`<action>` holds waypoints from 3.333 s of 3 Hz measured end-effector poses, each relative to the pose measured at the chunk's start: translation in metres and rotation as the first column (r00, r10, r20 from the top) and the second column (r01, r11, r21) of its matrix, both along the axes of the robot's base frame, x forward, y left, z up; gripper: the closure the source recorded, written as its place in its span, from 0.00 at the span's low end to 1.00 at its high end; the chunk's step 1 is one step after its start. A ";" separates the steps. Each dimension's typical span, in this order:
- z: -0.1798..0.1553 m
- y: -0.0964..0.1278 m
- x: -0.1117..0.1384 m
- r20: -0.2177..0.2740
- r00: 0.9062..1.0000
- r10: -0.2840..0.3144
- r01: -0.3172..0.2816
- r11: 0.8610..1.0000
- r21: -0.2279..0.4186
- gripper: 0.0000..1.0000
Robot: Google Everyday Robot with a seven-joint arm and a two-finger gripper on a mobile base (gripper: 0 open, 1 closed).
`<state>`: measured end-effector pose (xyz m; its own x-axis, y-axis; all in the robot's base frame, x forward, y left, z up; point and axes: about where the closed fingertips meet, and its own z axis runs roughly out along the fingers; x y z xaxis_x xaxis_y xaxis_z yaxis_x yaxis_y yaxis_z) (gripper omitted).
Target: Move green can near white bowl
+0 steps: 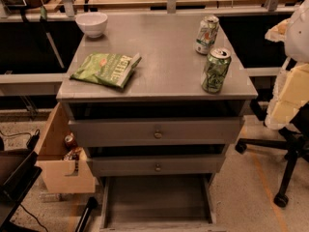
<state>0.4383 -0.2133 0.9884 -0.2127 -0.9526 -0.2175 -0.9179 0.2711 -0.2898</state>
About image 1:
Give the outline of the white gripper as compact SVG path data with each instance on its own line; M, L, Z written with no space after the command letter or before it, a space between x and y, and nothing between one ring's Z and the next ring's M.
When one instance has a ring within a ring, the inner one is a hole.
M289 19L284 19L268 29L265 39L284 42ZM272 98L268 103L265 125L271 130L281 130L294 118L299 109L309 102L309 64L296 65L289 72L287 59L276 76Z

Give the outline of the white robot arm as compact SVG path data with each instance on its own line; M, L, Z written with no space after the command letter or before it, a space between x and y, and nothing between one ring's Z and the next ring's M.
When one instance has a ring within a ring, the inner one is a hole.
M309 0L268 30L266 39L282 41L287 56L275 79L265 118L268 128L280 130L309 102Z

